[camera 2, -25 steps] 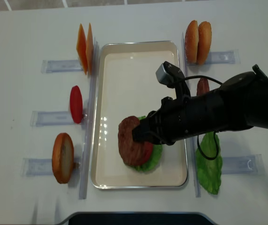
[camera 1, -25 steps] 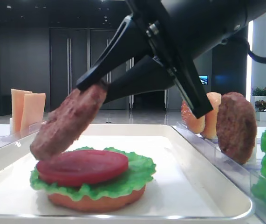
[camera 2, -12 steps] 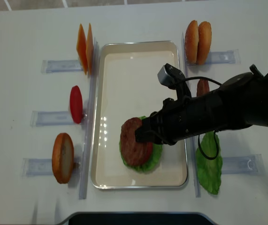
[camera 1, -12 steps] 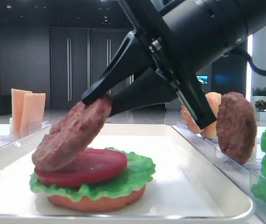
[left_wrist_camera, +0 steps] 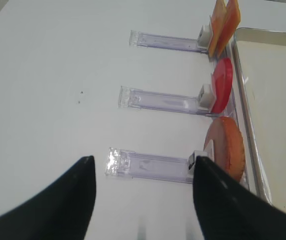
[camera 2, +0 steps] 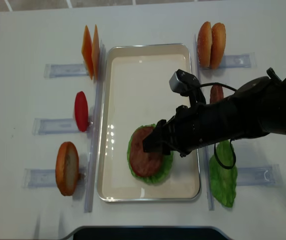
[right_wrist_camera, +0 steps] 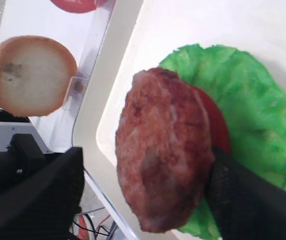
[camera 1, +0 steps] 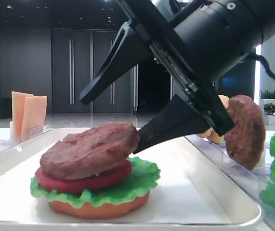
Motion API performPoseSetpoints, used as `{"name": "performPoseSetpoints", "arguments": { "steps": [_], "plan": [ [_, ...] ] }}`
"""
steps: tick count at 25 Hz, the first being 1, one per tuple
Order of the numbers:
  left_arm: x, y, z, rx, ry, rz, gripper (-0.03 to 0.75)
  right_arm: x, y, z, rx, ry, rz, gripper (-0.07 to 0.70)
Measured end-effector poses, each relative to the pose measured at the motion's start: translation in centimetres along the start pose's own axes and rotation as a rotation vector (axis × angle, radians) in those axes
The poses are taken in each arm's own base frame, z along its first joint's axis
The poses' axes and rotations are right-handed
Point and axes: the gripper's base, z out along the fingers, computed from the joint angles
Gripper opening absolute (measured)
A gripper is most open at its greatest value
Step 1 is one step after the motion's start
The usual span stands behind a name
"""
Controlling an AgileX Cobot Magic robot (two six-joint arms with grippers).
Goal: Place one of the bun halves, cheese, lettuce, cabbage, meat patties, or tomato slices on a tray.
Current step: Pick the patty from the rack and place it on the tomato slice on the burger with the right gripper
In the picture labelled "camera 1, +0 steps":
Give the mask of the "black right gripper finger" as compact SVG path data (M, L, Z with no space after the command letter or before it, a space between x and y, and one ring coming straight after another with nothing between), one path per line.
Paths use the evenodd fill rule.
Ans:
M97 75L81 91L79 100L88 105L105 89L137 64L153 57L150 34L133 20L125 22L115 38L106 60Z

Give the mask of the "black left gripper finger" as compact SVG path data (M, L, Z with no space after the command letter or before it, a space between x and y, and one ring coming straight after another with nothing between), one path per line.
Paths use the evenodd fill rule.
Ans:
M162 111L139 129L139 144L133 153L178 137L204 133L209 128L204 117L175 94Z

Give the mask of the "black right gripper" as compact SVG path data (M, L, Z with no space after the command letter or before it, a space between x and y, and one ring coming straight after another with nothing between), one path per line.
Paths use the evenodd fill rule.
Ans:
M275 34L275 0L194 0L167 21L149 0L121 0L150 34L150 49L218 134L234 127L213 81Z

